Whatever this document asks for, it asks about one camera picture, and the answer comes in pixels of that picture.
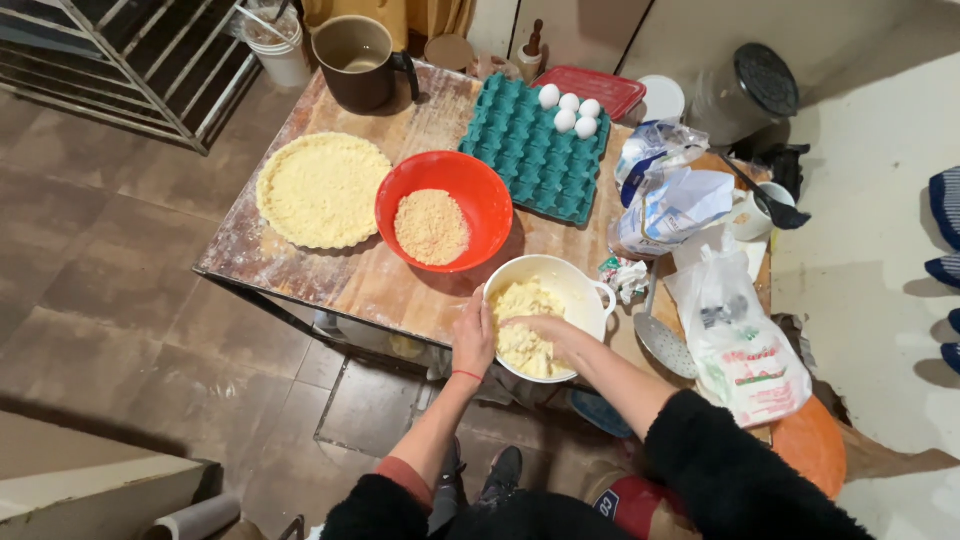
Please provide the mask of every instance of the red string bracelet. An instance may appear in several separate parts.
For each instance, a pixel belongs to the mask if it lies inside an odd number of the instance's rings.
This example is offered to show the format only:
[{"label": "red string bracelet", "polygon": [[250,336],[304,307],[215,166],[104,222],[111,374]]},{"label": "red string bracelet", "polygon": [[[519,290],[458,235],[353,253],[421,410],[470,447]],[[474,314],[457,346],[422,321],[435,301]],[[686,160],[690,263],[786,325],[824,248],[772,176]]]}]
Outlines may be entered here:
[{"label": "red string bracelet", "polygon": [[464,375],[469,375],[469,376],[473,377],[474,379],[477,379],[477,380],[479,380],[480,382],[483,382],[483,378],[480,377],[479,375],[473,375],[473,374],[472,374],[471,372],[469,372],[469,371],[463,371],[463,370],[460,370],[460,369],[455,369],[455,370],[453,370],[453,373],[451,373],[450,376],[453,377],[453,375],[454,375],[454,374],[457,374],[457,373],[462,373],[462,374],[464,374]]}]

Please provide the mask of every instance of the hand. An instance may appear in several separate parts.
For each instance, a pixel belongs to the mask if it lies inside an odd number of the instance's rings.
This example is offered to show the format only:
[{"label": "hand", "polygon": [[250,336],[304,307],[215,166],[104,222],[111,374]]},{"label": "hand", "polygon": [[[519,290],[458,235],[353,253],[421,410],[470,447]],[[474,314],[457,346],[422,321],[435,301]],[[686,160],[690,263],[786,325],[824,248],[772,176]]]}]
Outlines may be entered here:
[{"label": "hand", "polygon": [[542,339],[553,343],[553,356],[566,361],[575,370],[586,356],[581,354],[584,340],[595,341],[593,336],[552,315],[529,315],[513,317],[503,321],[502,326],[523,325],[534,331]]},{"label": "hand", "polygon": [[482,379],[493,363],[493,353],[493,318],[480,285],[453,323],[453,370]]}]

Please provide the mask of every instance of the black fuzzy jacket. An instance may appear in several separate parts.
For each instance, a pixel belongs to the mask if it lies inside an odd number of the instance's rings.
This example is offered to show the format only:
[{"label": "black fuzzy jacket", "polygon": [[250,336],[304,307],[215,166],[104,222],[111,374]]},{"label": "black fuzzy jacket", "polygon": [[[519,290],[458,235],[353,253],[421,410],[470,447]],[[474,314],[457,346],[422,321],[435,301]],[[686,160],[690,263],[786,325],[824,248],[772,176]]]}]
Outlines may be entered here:
[{"label": "black fuzzy jacket", "polygon": [[[739,428],[730,413],[685,390],[650,428],[646,453],[707,540],[872,538],[816,486]],[[405,489],[380,475],[360,478],[326,519],[323,540],[427,537],[427,520]],[[446,539],[606,540],[629,538],[589,505],[519,491],[475,505],[435,532]]]}]

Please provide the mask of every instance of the white mug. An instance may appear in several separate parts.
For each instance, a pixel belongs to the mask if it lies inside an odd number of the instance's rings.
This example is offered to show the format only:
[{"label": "white mug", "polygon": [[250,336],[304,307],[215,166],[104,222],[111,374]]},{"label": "white mug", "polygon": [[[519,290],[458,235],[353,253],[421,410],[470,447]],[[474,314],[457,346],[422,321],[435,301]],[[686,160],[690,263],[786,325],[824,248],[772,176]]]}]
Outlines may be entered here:
[{"label": "white mug", "polygon": [[[764,182],[759,184],[764,193],[770,195],[775,201],[795,207],[793,196],[780,184]],[[733,199],[739,200],[733,205],[730,214],[725,221],[730,224],[733,231],[733,237],[741,242],[748,242],[764,233],[769,233],[774,229],[774,222],[770,219],[766,205],[756,198],[756,194],[751,189],[744,192],[739,189],[733,191]]]}]

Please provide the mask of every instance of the white container lid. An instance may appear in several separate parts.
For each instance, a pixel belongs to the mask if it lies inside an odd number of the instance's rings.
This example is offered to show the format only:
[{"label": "white container lid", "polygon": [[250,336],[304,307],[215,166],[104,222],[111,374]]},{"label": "white container lid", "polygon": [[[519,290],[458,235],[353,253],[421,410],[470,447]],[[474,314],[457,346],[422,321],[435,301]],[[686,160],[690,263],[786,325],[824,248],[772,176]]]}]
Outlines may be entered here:
[{"label": "white container lid", "polygon": [[648,75],[637,81],[647,87],[643,103],[636,106],[638,110],[646,109],[640,123],[684,115],[686,96],[676,81],[662,75]]}]

